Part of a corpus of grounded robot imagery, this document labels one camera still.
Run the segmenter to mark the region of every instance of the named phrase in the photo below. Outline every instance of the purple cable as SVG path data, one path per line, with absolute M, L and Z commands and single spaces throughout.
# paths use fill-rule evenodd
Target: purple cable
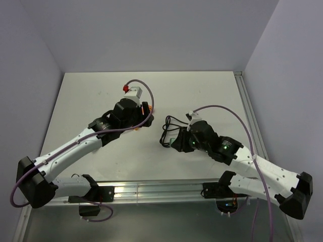
M 248 128 L 247 126 L 245 125 L 245 123 L 242 121 L 242 119 L 235 113 L 233 112 L 231 109 L 227 108 L 227 107 L 224 107 L 224 106 L 221 106 L 221 105 L 208 105 L 208 106 L 204 106 L 204 107 L 200 107 L 196 110 L 194 110 L 193 112 L 197 112 L 197 111 L 200 111 L 202 109 L 205 109 L 205 108 L 209 108 L 209 107 L 219 107 L 219 108 L 222 108 L 222 109 L 225 109 L 226 111 L 229 111 L 230 113 L 232 113 L 239 121 L 240 123 L 242 124 L 244 130 L 246 131 L 247 133 L 247 136 L 248 136 L 248 140 L 249 140 L 249 144 L 250 144 L 250 152 L 251 152 L 251 155 L 253 157 L 254 155 L 254 152 L 253 152 L 253 145 L 252 145 L 252 139 L 251 139 L 251 135 L 248 131 Z M 261 170 L 257 164 L 257 161 L 256 159 L 253 160 L 253 163 L 256 167 L 256 170 L 257 172 L 259 173 L 259 176 L 260 176 L 260 179 L 262 181 L 262 184 L 263 184 L 263 187 L 264 187 L 264 190 L 266 192 L 266 198 L 267 198 L 267 202 L 268 202 L 268 210 L 269 210 L 269 223 L 270 223 L 270 239 L 269 241 L 272 242 L 273 241 L 273 237 L 274 237 L 274 223 L 273 223 L 273 212 L 272 212 L 272 204 L 271 204 L 271 199 L 269 197 L 269 191 L 268 191 L 268 188 L 267 188 L 267 184 L 266 184 L 266 181 L 261 173 Z
M 238 212 L 240 212 L 240 211 L 244 208 L 244 206 L 246 206 L 246 204 L 247 204 L 247 202 L 248 202 L 248 199 L 249 199 L 249 196 L 247 196 L 247 197 L 246 197 L 246 199 L 245 199 L 245 200 L 243 201 L 243 203 L 241 204 L 241 206 L 240 206 L 240 207 L 238 207 L 238 209 L 237 209 L 235 212 L 230 213 L 230 215 L 237 214 Z
M 10 203 L 13 207 L 15 208 L 23 208 L 27 205 L 29 205 L 29 203 L 25 203 L 25 204 L 16 204 L 15 201 L 14 201 L 14 195 L 15 195 L 15 192 L 18 188 L 18 186 L 22 183 L 22 181 L 27 177 L 29 176 L 33 171 L 37 170 L 38 168 L 40 168 L 41 166 L 47 164 L 48 162 L 50 162 L 51 160 L 55 159 L 56 157 L 58 157 L 59 155 L 63 154 L 65 151 L 73 148 L 74 146 L 76 146 L 77 144 L 79 144 L 80 142 L 82 142 L 83 140 L 86 140 L 87 138 L 89 137 L 92 137 L 92 136 L 96 136 L 96 135 L 100 135 L 100 134 L 107 134 L 107 133 L 112 133 L 112 132 L 123 132 L 123 131 L 127 131 L 127 130 L 132 130 L 132 129 L 135 129 L 135 128 L 139 128 L 141 126 L 143 126 L 145 124 L 145 122 L 148 121 L 148 119 L 150 119 L 151 115 L 152 115 L 152 112 L 153 112 L 153 108 L 154 108 L 154 98 L 153 98 L 153 94 L 151 92 L 151 89 L 147 86 L 146 83 L 144 83 L 143 81 L 140 81 L 140 80 L 137 80 L 137 79 L 134 79 L 134 80 L 131 80 L 129 82 L 126 83 L 126 85 L 129 85 L 130 83 L 132 82 L 139 82 L 141 83 L 149 92 L 149 95 L 151 97 L 151 111 L 150 113 L 148 114 L 148 116 L 144 119 L 144 121 L 142 121 L 140 124 L 138 125 L 135 125 L 135 126 L 132 126 L 132 127 L 129 127 L 129 128 L 125 128 L 125 129 L 115 129 L 115 130 L 103 130 L 103 131 L 99 131 L 99 132 L 95 132 L 95 133 L 92 133 L 92 134 L 89 134 L 89 135 L 86 135 L 84 137 L 82 137 L 81 139 L 79 139 L 77 142 L 73 142 L 71 144 L 69 144 L 68 146 L 64 147 L 62 150 L 58 151 L 57 153 L 55 153 L 54 155 L 50 156 L 49 158 L 47 158 L 44 162 L 45 163 L 40 163 L 38 165 L 36 165 L 35 167 L 33 167 L 32 169 L 30 169 L 29 171 L 27 171 L 17 182 L 16 184 L 14 185 L 12 191 L 11 191 L 11 194 L 10 194 Z M 111 218 L 111 216 L 113 215 L 113 210 L 110 206 L 108 205 L 105 205 L 105 204 L 99 204 L 99 203 L 95 203 L 95 202 L 90 202 L 90 201 L 87 201 L 85 200 L 85 202 L 87 203 L 91 203 L 91 204 L 95 204 L 95 205 L 100 205 L 100 206 L 103 206 L 103 207 L 106 207 L 108 209 L 111 210 L 111 215 L 108 217 L 108 218 L 105 218 L 105 219 L 101 219 L 101 220 L 89 220 L 91 222 L 102 222 L 102 221 L 106 221 L 108 220 L 109 218 Z
M 252 227 L 251 227 L 251 242 L 253 242 L 253 232 L 256 224 L 256 218 L 258 214 L 258 208 L 259 208 L 259 198 L 257 198 L 257 206 L 256 206 L 256 211 L 254 211 L 254 216 L 253 216 L 253 221 L 252 221 Z

